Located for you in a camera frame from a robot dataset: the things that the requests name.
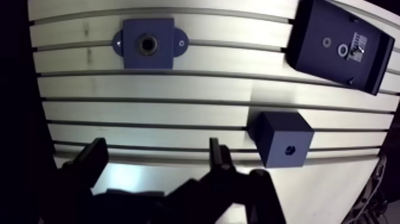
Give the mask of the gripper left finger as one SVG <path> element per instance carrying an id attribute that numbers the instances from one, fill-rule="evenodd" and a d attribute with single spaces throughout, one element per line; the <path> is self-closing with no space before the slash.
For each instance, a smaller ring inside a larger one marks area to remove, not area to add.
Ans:
<path id="1" fill-rule="evenodd" d="M 41 183 L 43 223 L 84 223 L 92 212 L 93 188 L 108 163 L 105 138 L 96 138 L 62 168 L 51 168 Z"/>

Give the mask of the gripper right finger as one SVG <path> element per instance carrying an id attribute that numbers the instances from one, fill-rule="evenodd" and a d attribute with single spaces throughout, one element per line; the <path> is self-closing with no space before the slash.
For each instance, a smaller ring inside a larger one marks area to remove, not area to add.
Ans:
<path id="1" fill-rule="evenodd" d="M 210 171 L 189 179 L 162 202 L 163 223 L 215 223 L 233 204 L 245 207 L 248 223 L 285 223 L 286 219 L 268 171 L 236 170 L 229 149 L 209 141 Z"/>

